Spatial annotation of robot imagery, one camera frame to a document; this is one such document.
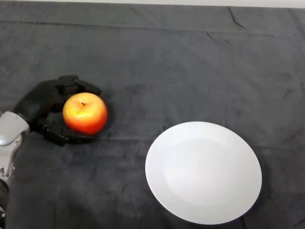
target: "dark gray tablecloth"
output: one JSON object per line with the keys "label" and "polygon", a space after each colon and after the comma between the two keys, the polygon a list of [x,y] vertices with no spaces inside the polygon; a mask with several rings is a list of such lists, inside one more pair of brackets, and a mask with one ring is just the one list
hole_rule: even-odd
{"label": "dark gray tablecloth", "polygon": [[[90,145],[30,135],[7,228],[305,228],[304,29],[304,10],[0,2],[0,110],[78,74],[103,90],[111,117]],[[259,158],[261,195],[244,217],[192,224],[152,195],[147,151],[187,121],[233,130]]]}

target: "ceramic plate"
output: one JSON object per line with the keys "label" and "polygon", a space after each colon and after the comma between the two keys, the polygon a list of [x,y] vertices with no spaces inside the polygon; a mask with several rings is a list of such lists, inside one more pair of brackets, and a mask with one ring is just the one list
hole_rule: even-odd
{"label": "ceramic plate", "polygon": [[221,224],[255,203],[262,172],[251,147],[222,126],[189,122],[163,132],[150,147],[146,178],[171,213],[199,224]]}

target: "robotic hand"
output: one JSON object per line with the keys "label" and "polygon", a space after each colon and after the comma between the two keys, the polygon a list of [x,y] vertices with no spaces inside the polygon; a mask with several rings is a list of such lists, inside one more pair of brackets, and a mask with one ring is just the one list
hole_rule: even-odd
{"label": "robotic hand", "polygon": [[99,88],[79,80],[76,75],[61,76],[38,84],[18,102],[12,112],[0,114],[0,229],[4,228],[8,190],[15,169],[14,155],[30,131],[38,132],[60,146],[93,140],[91,135],[47,121],[49,113],[61,112],[67,99],[81,92],[101,93]]}

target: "white wall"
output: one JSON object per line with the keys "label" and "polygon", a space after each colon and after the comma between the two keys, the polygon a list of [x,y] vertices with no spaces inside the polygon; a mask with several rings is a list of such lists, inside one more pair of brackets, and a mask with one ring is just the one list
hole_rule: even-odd
{"label": "white wall", "polygon": [[290,0],[36,0],[36,1],[305,8],[305,0],[293,0],[293,1]]}

